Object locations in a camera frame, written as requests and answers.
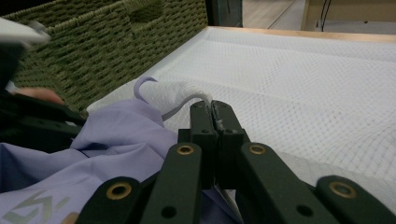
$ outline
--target lavender fabric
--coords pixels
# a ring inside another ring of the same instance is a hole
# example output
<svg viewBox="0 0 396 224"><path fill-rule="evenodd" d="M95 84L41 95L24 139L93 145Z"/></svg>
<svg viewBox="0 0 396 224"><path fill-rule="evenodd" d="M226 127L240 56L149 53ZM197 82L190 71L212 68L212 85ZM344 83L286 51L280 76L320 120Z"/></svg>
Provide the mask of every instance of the lavender fabric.
<svg viewBox="0 0 396 224"><path fill-rule="evenodd" d="M161 169L177 135L143 101L92 113L71 147L56 153L0 144L0 223L61 223L116 176L143 181ZM215 190L203 193L202 223L237 223Z"/></svg>

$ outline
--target woven basket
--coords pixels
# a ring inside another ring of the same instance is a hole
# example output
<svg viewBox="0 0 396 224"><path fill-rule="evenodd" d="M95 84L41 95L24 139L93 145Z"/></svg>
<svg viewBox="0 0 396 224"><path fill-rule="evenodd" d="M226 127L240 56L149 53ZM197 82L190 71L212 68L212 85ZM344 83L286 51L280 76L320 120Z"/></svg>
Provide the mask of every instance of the woven basket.
<svg viewBox="0 0 396 224"><path fill-rule="evenodd" d="M77 112L140 76L207 23L205 0L58 0L5 18L39 21L52 37L21 60L17 86L53 89Z"/></svg>

